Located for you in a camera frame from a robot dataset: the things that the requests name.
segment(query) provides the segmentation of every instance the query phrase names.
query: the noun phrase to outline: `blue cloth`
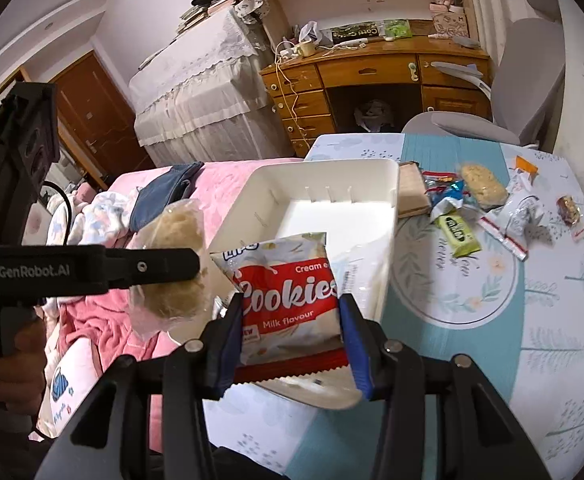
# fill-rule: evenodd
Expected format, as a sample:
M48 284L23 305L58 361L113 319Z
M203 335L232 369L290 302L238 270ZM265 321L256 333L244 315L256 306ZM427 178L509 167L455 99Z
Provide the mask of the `blue cloth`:
M166 205L191 197L194 193L194 177L201 168L203 162L176 164L144 187L130 215L130 231L140 231L159 216Z

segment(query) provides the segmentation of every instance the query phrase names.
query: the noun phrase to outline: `wooden desk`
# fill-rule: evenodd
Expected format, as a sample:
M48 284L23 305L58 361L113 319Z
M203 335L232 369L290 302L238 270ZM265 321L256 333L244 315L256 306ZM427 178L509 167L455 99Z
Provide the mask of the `wooden desk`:
M401 98L401 104L405 102L410 111L407 117L399 118L395 125L397 131L403 129L405 119L423 111L446 110L484 118L491 116L489 100L480 90L431 66L433 61L461 65L474 63L490 84L491 60L482 50L463 48L451 40L415 36L392 43L371 43L358 50L339 50L329 56L325 53L326 50L320 49L315 56L281 66L291 84L280 72L277 74L273 65L261 71L275 102L274 111L281 117L298 156L305 156L320 135L351 131L351 122L343 117L346 114L353 117L356 104L347 99L347 94L367 96L369 92L366 90L371 90L367 85L410 85L408 94ZM292 111L296 113L297 121L294 121Z

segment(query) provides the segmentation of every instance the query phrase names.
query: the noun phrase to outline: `snack wrapper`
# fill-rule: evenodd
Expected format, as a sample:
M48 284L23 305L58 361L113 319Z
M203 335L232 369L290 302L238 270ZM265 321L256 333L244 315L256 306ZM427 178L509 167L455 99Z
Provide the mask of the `snack wrapper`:
M427 196L432 203L430 222L463 206L464 182L456 173L423 171L422 174Z
M507 202L507 190L488 168L465 163L460 167L460 176L481 209L488 211Z
M455 258L469 256L480 251L480 243L474 233L459 214L449 213L437 218L437 224L443 231L447 242L452 248Z
M571 195L560 197L556 200L556 206L562 221L569 227L572 239L577 242L584 238L583 214Z
M527 172L515 173L507 191L510 195L505 205L488 212L478 224L523 262L528 255L525 228L529 224L541 224L544 208L532 190Z
M302 234L211 254L243 294L235 383L347 365L325 240L325 233Z
M198 200L180 200L143 227L131 249L191 248L198 254L200 270L186 282L150 283L130 287L130 321L143 339L170 330L187 320L200 325L202 332L211 319L212 298L209 288L210 257L203 234L203 211Z

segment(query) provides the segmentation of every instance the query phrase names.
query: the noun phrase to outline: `pink blanket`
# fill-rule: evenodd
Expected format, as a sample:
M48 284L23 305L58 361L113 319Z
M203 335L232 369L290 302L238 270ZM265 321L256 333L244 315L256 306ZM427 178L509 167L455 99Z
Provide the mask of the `pink blanket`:
M209 243L218 231L234 200L256 168L297 158L249 160L242 162L206 162L196 181L192 198L199 199L205 221L205 238ZM128 173L116 179L110 191L127 194L135 186L145 187L169 168ZM60 336L58 349L63 355L77 338L88 337L99 349L105 370L117 356L130 354L137 360L159 357L171 352L176 345L165 333L142 341L134 334L126 313L128 292L111 290L102 296L88 296L60 307ZM161 450L161 402L152 399L150 415L150 446Z

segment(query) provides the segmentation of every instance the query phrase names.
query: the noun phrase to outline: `table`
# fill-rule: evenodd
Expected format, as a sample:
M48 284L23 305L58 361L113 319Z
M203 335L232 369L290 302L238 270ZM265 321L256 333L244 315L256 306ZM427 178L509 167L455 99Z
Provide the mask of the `table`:
M584 463L584 240L571 240L553 204L571 194L584 213L584 199L566 161L483 140L403 134L323 136L307 160L393 158L434 171L471 161L506 183L517 154L539 167L534 188L547 205L547 227L528 237L528 260L521 264L480 228L483 250L454 260L426 217L401 220L382 325L423 355L471 355L553 478L571 479ZM205 409L214 444L305 480L367 478L383 406L327 412L243 385ZM435 474L435 434L428 416L425 478Z
M297 156L305 156L323 134L357 131L353 111L373 99L392 107L398 130L423 111L491 118L489 99L483 92L440 72L432 66L435 61L475 66L491 84L487 53L427 36L369 43L328 55L319 50L314 56L284 63L285 76L274 65L263 69L261 76Z

